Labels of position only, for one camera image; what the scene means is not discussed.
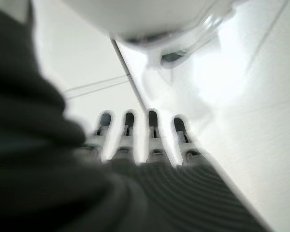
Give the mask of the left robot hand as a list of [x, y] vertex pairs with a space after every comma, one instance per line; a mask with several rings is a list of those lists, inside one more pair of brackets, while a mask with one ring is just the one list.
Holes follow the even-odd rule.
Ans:
[[174, 119], [184, 162], [129, 147], [101, 162], [111, 116], [86, 138], [39, 72], [29, 0], [0, 0], [0, 232], [266, 232]]

